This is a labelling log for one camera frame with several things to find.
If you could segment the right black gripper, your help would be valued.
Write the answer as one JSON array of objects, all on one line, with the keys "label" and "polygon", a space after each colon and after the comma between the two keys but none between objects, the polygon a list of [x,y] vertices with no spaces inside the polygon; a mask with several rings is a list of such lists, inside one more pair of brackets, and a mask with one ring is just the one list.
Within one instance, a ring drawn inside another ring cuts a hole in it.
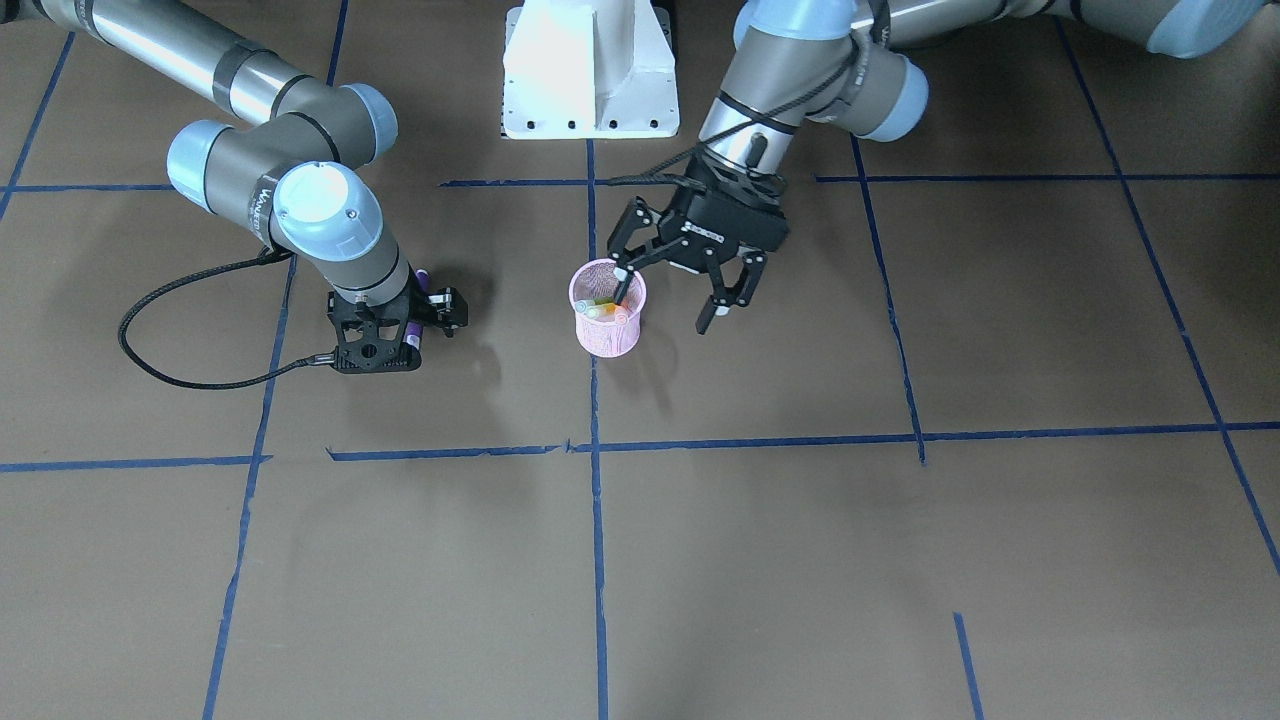
[{"label": "right black gripper", "polygon": [[[406,286],[385,304],[366,300],[351,301],[333,290],[328,295],[326,315],[333,324],[339,347],[411,347],[404,342],[404,325],[410,313]],[[466,299],[454,287],[445,287],[420,300],[424,334],[431,327],[447,338],[470,325]]]}]

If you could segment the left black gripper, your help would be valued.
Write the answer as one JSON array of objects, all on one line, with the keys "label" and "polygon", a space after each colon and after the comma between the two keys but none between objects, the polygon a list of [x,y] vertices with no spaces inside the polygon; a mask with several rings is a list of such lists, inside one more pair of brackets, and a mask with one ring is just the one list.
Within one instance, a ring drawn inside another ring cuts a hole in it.
[{"label": "left black gripper", "polygon": [[[767,252],[778,250],[787,238],[790,225],[780,204],[785,182],[709,156],[691,158],[682,176],[666,174],[664,181],[677,190],[662,214],[634,197],[611,233],[607,251],[618,281],[612,300],[622,304],[637,270],[658,261],[705,269],[712,293],[695,322],[696,333],[705,334],[717,316],[751,302],[768,263]],[[644,229],[655,236],[628,249],[632,236]],[[741,252],[739,278],[726,284],[721,268]]]}]

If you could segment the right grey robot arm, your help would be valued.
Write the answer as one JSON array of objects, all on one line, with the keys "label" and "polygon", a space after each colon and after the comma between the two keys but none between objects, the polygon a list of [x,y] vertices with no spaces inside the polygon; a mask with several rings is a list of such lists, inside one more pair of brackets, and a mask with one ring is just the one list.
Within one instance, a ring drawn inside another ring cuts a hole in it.
[{"label": "right grey robot arm", "polygon": [[358,169],[397,141],[387,97],[332,86],[182,1],[5,1],[6,23],[41,17],[115,47],[241,119],[197,120],[166,152],[174,190],[310,261],[356,323],[393,320],[453,334],[468,309],[452,288],[429,293]]}]

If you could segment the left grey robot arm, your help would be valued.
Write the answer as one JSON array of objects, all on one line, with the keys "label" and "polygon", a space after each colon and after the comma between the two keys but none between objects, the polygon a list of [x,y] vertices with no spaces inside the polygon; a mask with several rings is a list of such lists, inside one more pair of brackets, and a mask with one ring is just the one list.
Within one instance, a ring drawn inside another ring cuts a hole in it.
[{"label": "left grey robot arm", "polygon": [[1009,17],[1056,15],[1189,59],[1224,45],[1260,1],[748,1],[735,55],[698,141],[620,184],[671,184],[663,210],[632,199],[611,233],[605,288],[576,302],[585,316],[631,319],[639,272],[668,263],[705,275],[710,295],[696,329],[745,307],[768,255],[788,234],[780,164],[808,122],[891,142],[920,120],[929,99],[909,44]]}]

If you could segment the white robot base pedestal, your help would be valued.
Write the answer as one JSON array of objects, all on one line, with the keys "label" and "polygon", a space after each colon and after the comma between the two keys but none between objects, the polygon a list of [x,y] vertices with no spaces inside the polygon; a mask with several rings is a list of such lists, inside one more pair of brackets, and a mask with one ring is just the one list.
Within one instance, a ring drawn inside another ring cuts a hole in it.
[{"label": "white robot base pedestal", "polygon": [[525,1],[506,14],[500,129],[524,141],[678,133],[668,1]]}]

